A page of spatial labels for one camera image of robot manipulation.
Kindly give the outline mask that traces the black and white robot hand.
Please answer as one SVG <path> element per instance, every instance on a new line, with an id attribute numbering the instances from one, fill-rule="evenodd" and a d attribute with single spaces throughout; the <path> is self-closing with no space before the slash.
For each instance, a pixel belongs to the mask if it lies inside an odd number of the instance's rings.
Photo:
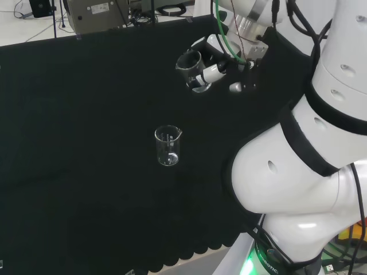
<path id="1" fill-rule="evenodd" d="M 237 56 L 244 59 L 243 63 L 233 57 L 220 35 L 211 34 L 193 43 L 189 49 L 199 52 L 201 59 L 194 67 L 194 72 L 190 74 L 186 85 L 194 92 L 205 92 L 213 83 L 224 78 L 230 69 L 234 68 L 242 73 L 259 65 L 268 50 L 268 45 L 261 41 L 242 40 L 242 42 L 243 47 L 239 47 L 233 41 L 229 41 L 229 45 Z"/>

